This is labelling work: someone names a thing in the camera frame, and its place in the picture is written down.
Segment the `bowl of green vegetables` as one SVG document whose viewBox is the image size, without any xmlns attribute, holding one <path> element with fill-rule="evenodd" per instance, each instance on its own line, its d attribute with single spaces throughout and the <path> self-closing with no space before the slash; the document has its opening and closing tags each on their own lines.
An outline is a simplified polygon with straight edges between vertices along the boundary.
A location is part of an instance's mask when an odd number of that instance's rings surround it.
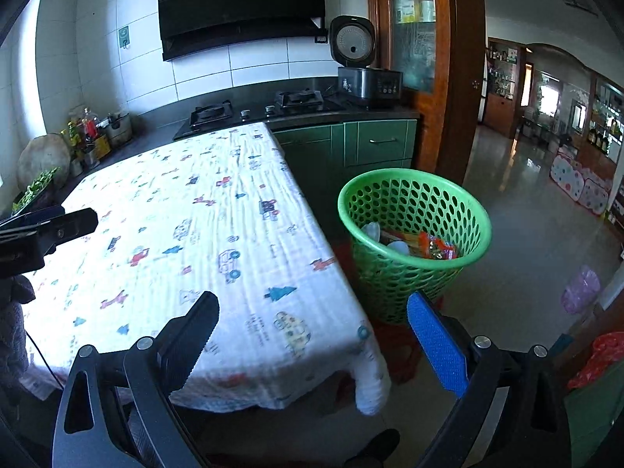
<svg viewBox="0 0 624 468">
<path fill-rule="evenodd" d="M 28 184 L 27 189 L 21 197 L 12 205 L 12 215 L 18 216 L 27 211 L 35 201 L 42 196 L 43 192 L 54 184 L 54 175 L 58 171 L 57 167 L 42 171 Z"/>
</svg>

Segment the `wooden glass display cabinet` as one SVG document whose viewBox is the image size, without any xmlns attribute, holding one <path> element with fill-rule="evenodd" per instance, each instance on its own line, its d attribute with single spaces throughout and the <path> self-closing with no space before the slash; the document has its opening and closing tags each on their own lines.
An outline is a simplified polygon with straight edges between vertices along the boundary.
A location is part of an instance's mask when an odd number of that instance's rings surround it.
<svg viewBox="0 0 624 468">
<path fill-rule="evenodd" d="M 484 0 L 368 0 L 376 63 L 403 74 L 420 115 L 413 167 L 462 184 L 477 128 L 486 51 Z"/>
</svg>

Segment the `red plastic bag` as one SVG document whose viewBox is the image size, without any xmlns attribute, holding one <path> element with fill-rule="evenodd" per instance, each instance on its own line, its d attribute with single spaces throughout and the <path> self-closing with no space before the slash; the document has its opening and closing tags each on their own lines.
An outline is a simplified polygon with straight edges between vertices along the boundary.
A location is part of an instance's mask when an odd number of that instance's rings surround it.
<svg viewBox="0 0 624 468">
<path fill-rule="evenodd" d="M 624 359 L 624 333 L 611 332 L 597 337 L 586 365 L 567 383 L 568 390 L 582 389 L 598 380 L 614 363 Z"/>
</svg>

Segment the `polka dot play tent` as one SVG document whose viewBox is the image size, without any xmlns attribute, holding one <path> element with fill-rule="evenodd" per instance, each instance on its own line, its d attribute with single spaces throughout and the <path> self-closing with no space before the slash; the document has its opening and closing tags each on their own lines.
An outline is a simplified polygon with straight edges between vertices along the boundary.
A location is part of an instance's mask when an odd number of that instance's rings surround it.
<svg viewBox="0 0 624 468">
<path fill-rule="evenodd" d="M 561 153 L 557 153 L 551 164 L 550 177 L 572 201 L 596 216 L 603 216 L 611 191 L 611 181 L 604 181 L 589 168 Z"/>
</svg>

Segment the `black gas stove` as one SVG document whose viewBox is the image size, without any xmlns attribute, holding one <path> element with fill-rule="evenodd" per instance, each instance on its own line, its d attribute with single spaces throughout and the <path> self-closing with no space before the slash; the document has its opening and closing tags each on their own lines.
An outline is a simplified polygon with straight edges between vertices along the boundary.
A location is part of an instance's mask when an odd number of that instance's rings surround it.
<svg viewBox="0 0 624 468">
<path fill-rule="evenodd" d="M 276 92 L 272 100 L 235 106 L 229 99 L 219 104 L 196 107 L 190 113 L 173 140 L 185 140 L 195 135 L 253 122 L 288 119 L 298 115 L 342 112 L 345 107 L 321 91 L 306 88 L 300 91 Z"/>
</svg>

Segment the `red plastic stool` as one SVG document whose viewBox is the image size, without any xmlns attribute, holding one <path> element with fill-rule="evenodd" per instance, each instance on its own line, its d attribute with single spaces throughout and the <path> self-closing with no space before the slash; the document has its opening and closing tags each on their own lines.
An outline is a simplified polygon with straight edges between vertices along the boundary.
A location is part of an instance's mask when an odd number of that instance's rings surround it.
<svg viewBox="0 0 624 468">
<path fill-rule="evenodd" d="M 355 297 L 361 304 L 365 296 L 358 284 L 355 267 L 351 257 L 350 244 L 346 241 L 331 244 L 340 267 L 353 289 Z M 389 376 L 396 385 L 404 385 L 413 380 L 417 374 L 419 362 L 423 356 L 417 337 L 407 324 L 384 323 L 365 310 L 376 340 L 384 356 Z"/>
</svg>

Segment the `condiment bottles group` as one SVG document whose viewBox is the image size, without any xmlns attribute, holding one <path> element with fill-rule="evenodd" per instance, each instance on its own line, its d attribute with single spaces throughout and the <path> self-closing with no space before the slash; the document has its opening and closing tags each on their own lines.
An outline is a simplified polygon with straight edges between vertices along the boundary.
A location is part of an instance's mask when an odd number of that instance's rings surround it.
<svg viewBox="0 0 624 468">
<path fill-rule="evenodd" d="M 128 112 L 99 117 L 87 106 L 75 107 L 60 131 L 70 151 L 71 176 L 80 176 L 96 167 L 113 150 L 127 144 L 132 134 Z"/>
</svg>

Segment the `black rice cooker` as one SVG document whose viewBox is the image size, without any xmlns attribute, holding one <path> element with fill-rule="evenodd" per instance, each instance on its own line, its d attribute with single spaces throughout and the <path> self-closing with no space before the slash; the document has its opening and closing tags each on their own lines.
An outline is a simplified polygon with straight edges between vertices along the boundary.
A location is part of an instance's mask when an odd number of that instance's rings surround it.
<svg viewBox="0 0 624 468">
<path fill-rule="evenodd" d="M 329 28 L 330 53 L 339 64 L 337 89 L 364 107 L 397 103 L 402 96 L 403 74 L 373 68 L 376 31 L 367 18 L 340 15 Z"/>
</svg>

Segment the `black range hood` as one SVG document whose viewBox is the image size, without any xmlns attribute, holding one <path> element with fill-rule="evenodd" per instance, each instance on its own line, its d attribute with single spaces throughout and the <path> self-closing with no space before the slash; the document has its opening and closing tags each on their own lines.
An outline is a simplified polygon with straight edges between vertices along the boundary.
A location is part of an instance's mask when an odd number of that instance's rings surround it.
<svg viewBox="0 0 624 468">
<path fill-rule="evenodd" d="M 219 46 L 325 38 L 325 0 L 158 0 L 163 59 Z"/>
</svg>

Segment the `green plastic trash basket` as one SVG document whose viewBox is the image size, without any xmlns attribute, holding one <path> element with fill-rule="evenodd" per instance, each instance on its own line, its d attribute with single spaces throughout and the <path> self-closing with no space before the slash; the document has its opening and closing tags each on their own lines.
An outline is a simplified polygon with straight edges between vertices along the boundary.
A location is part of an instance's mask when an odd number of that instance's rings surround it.
<svg viewBox="0 0 624 468">
<path fill-rule="evenodd" d="M 384 323 L 406 321 L 407 299 L 413 293 L 436 301 L 465 267 L 486 254 L 492 240 L 490 217 L 468 191 L 420 170 L 384 168 L 355 176 L 340 191 L 337 210 L 350 234 L 363 307 Z M 404 240 L 410 256 L 367 237 L 362 227 L 369 222 Z M 421 231 L 455 245 L 458 257 L 418 257 Z"/>
</svg>

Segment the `pink plastic bag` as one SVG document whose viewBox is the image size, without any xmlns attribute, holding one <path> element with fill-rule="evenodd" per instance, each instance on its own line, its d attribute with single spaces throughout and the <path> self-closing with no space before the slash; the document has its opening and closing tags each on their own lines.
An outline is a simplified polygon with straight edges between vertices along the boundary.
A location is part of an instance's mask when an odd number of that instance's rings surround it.
<svg viewBox="0 0 624 468">
<path fill-rule="evenodd" d="M 560 304 L 568 314 L 580 314 L 593 303 L 600 290 L 601 282 L 597 273 L 588 265 L 582 265 L 566 285 Z"/>
</svg>

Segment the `white printed tablecloth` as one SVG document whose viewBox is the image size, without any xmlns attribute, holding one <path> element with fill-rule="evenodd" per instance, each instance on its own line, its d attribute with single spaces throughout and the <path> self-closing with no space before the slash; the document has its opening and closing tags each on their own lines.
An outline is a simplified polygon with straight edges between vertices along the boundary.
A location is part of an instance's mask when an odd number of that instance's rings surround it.
<svg viewBox="0 0 624 468">
<path fill-rule="evenodd" d="M 203 292 L 215 331 L 171 399 L 229 413 L 279 410 L 338 372 L 375 415 L 390 379 L 369 321 L 263 124 L 181 140 L 85 179 L 64 209 L 96 231 L 30 274 L 23 385 L 46 398 L 86 344 L 125 350 L 187 313 Z"/>
</svg>

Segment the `round wooden cutting board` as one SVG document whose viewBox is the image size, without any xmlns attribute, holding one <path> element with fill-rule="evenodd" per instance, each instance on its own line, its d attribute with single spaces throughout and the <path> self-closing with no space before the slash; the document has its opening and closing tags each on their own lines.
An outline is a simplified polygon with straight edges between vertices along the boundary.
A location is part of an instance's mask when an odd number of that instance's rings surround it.
<svg viewBox="0 0 624 468">
<path fill-rule="evenodd" d="M 57 189 L 64 187 L 70 172 L 71 154 L 59 134 L 46 134 L 31 140 L 17 162 L 17 184 L 24 192 L 42 172 L 56 169 L 53 176 Z"/>
</svg>

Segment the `white paper cup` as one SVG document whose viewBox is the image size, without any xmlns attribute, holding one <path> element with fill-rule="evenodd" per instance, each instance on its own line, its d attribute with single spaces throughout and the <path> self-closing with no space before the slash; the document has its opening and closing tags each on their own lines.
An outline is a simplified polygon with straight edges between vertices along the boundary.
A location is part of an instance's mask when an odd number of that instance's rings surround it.
<svg viewBox="0 0 624 468">
<path fill-rule="evenodd" d="M 367 237 L 376 243 L 382 244 L 403 256 L 410 256 L 410 247 L 408 244 L 398 236 L 394 236 L 390 232 L 384 231 L 378 222 L 369 222 L 365 224 L 362 227 L 362 231 Z"/>
</svg>

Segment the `green kitchen cabinet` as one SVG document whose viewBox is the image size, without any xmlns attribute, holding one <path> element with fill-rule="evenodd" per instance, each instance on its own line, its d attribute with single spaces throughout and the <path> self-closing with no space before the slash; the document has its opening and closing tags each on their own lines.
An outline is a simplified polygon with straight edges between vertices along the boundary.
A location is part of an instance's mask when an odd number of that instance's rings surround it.
<svg viewBox="0 0 624 468">
<path fill-rule="evenodd" d="M 414 119 L 338 122 L 274 137 L 318 225 L 330 242 L 346 238 L 337 210 L 340 190 L 354 176 L 379 168 L 408 168 L 419 136 Z"/>
</svg>

